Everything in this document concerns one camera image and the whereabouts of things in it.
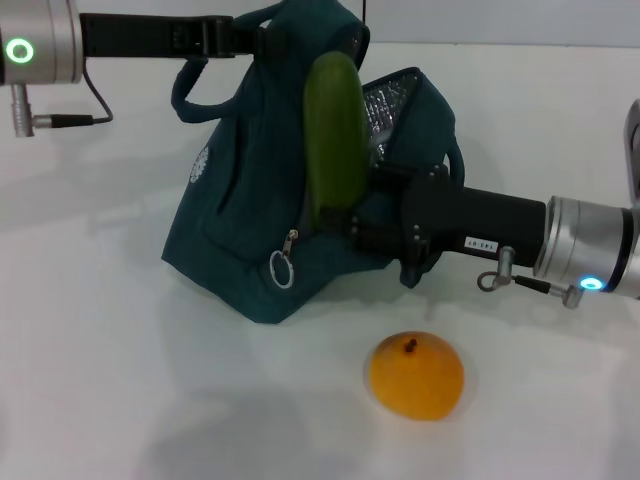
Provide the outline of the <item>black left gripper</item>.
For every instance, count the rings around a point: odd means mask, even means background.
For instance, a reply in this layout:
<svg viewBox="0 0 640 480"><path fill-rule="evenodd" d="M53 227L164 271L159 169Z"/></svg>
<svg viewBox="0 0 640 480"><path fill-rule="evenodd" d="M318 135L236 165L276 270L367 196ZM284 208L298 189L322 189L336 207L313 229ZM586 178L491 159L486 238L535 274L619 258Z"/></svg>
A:
<svg viewBox="0 0 640 480"><path fill-rule="evenodd" d="M232 25L229 16L80 15L84 54L95 58L280 56L280 31Z"/></svg>

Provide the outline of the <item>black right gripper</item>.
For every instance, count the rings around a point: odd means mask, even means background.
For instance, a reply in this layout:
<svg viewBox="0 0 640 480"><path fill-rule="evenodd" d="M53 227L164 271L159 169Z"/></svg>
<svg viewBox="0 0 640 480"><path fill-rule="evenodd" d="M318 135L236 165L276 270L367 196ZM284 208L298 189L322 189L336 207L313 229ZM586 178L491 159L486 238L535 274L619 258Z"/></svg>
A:
<svg viewBox="0 0 640 480"><path fill-rule="evenodd" d="M400 203L403 234L337 207L320 210L320 227L356 250L403 255L400 282L408 288L420 282L443 252L497 261L500 249L510 247L513 263L531 268L542 250L546 204L541 201L463 187L426 168L396 164L374 164L368 184L406 188Z"/></svg>

